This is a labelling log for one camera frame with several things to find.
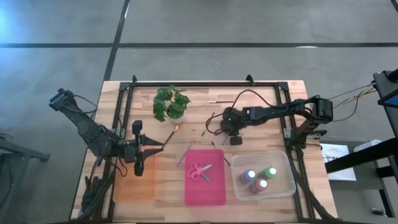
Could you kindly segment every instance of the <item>pink cutting mat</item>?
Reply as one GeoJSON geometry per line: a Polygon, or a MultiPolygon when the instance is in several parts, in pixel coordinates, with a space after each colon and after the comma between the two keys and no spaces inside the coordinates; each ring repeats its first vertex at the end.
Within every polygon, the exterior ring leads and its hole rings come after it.
{"type": "Polygon", "coordinates": [[[224,152],[221,149],[214,150],[187,150],[185,158],[185,204],[191,206],[225,205],[225,170],[224,152]],[[210,179],[207,182],[202,176],[193,180],[188,176],[188,170],[192,162],[201,162],[205,167],[211,167],[204,171],[210,179]]]}

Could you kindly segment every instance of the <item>clear plastic container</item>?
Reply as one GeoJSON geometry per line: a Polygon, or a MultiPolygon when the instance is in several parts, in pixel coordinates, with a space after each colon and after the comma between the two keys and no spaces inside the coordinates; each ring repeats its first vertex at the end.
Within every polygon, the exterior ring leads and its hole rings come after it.
{"type": "Polygon", "coordinates": [[[231,173],[235,196],[239,200],[286,197],[293,195],[296,191],[289,159],[282,151],[234,156],[231,161],[231,173]],[[258,174],[268,166],[276,169],[276,176],[266,180],[267,188],[264,191],[257,194],[252,193],[250,187],[254,181],[244,184],[239,176],[248,169],[254,170],[258,174]]]}

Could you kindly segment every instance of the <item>paint bottle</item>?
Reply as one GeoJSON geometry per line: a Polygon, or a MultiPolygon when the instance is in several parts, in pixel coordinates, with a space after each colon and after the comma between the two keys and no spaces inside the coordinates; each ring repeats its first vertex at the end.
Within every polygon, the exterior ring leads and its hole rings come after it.
{"type": "Polygon", "coordinates": [[[258,194],[265,191],[267,188],[267,181],[264,179],[257,179],[253,184],[250,185],[249,190],[254,194],[258,194]]]}
{"type": "Polygon", "coordinates": [[[248,169],[245,170],[240,176],[239,179],[242,183],[246,184],[256,180],[256,172],[254,170],[248,169]]]}
{"type": "Polygon", "coordinates": [[[263,178],[264,180],[269,180],[276,176],[276,169],[272,166],[267,166],[263,171],[258,173],[259,178],[263,178]]]}

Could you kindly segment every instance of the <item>green plant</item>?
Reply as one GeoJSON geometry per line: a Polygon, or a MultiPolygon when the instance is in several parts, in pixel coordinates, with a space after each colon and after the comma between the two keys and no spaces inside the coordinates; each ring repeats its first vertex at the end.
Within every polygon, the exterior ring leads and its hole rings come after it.
{"type": "Polygon", "coordinates": [[[154,118],[160,122],[165,121],[165,114],[169,118],[181,118],[190,102],[187,96],[181,95],[183,91],[186,90],[174,86],[159,88],[154,98],[154,118]]]}

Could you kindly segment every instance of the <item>scissors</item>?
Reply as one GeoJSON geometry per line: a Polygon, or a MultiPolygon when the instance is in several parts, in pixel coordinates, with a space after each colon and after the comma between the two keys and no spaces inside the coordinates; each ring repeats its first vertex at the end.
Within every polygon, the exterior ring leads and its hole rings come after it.
{"type": "Polygon", "coordinates": [[[209,169],[210,167],[211,164],[202,168],[200,162],[192,162],[191,169],[188,170],[188,176],[191,177],[193,180],[197,180],[199,178],[199,175],[202,175],[202,177],[207,182],[210,182],[209,178],[203,173],[203,171],[209,169]]]}

